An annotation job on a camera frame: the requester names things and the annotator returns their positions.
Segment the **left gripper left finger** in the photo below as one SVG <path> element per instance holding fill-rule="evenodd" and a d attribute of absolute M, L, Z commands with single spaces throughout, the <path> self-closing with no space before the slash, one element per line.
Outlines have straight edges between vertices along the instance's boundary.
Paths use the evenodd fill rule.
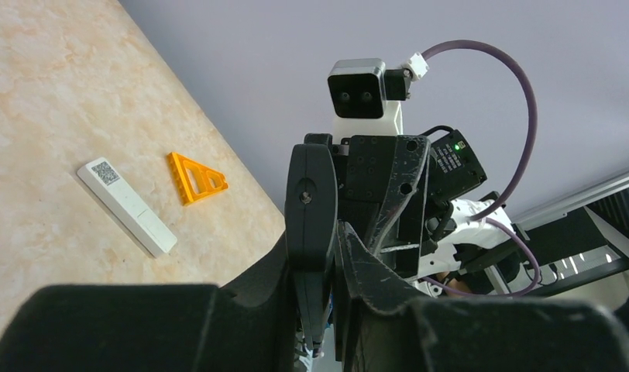
<path fill-rule="evenodd" d="M 214 284 L 52 285 L 0 339 L 0 371 L 289 371 L 287 249 Z"/>

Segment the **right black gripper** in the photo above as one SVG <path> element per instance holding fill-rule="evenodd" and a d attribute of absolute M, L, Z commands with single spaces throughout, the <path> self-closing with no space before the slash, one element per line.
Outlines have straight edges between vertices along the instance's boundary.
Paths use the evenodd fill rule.
<path fill-rule="evenodd" d="M 285 241 L 304 340 L 315 351 L 328 319 L 337 210 L 396 274 L 408 279 L 418 273 L 431 142 L 355 135 L 335 144 L 328 133 L 309 133 L 304 141 L 290 159 Z"/>

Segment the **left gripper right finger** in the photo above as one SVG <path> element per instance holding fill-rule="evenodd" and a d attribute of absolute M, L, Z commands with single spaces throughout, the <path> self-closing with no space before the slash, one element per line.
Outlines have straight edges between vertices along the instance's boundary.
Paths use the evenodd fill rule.
<path fill-rule="evenodd" d="M 582 301 L 432 298 L 336 238 L 336 357 L 345 371 L 629 371 L 629 332 Z"/>

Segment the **white remote control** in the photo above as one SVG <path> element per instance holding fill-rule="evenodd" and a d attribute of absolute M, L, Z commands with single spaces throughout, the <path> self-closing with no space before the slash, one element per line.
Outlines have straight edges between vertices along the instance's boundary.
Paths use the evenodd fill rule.
<path fill-rule="evenodd" d="M 153 257 L 168 254 L 177 237 L 104 157 L 77 170 L 78 177 Z"/>

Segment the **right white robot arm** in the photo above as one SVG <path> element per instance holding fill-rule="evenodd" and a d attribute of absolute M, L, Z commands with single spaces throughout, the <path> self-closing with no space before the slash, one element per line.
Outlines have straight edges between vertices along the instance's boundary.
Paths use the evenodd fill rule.
<path fill-rule="evenodd" d="M 480 270 L 513 232 L 500 195 L 464 194 L 485 174 L 460 132 L 426 135 L 308 134 L 291 154 L 285 244 L 301 333 L 321 347 L 341 308 L 342 235 L 406 281 Z"/>

